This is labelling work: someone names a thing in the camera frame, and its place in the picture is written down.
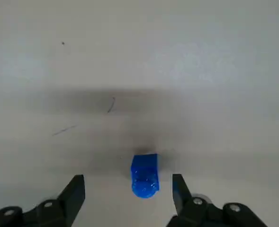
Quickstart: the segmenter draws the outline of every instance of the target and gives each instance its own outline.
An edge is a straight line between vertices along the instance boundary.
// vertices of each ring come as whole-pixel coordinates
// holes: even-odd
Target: blue object
[[[150,198],[159,191],[157,154],[134,155],[131,165],[132,191],[140,198]]]

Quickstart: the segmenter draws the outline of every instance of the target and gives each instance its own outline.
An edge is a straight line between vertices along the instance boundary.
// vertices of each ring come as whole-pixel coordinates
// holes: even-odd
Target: white surface
[[[142,149],[150,200],[128,179]],[[75,227],[164,227],[172,172],[279,227],[279,0],[0,0],[0,208],[83,173]]]

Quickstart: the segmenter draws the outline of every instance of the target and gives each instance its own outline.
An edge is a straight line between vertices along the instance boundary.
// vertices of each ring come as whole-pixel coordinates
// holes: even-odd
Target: dark mark
[[[75,128],[75,127],[76,127],[76,125],[73,125],[73,126],[71,126],[71,127],[62,129],[62,130],[60,130],[60,131],[54,133],[52,136],[56,136],[56,135],[58,135],[58,134],[60,134],[60,133],[63,133],[63,132],[65,132],[65,131],[68,131],[69,129],[72,129],[72,128]]]
[[[111,104],[111,106],[110,106],[110,108],[109,108],[109,110],[108,110],[108,113],[110,113],[111,110],[113,109],[114,103],[115,103],[115,97],[113,97],[113,102],[112,102],[112,104]]]

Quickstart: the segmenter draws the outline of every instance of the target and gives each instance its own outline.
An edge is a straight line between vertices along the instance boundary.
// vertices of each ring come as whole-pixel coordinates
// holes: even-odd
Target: bolt head
[[[230,209],[235,211],[235,212],[239,212],[240,211],[240,207],[236,204],[231,204],[230,205]]]
[[[201,205],[202,204],[202,200],[200,198],[194,198],[193,199],[193,202],[196,204],[196,205]]]

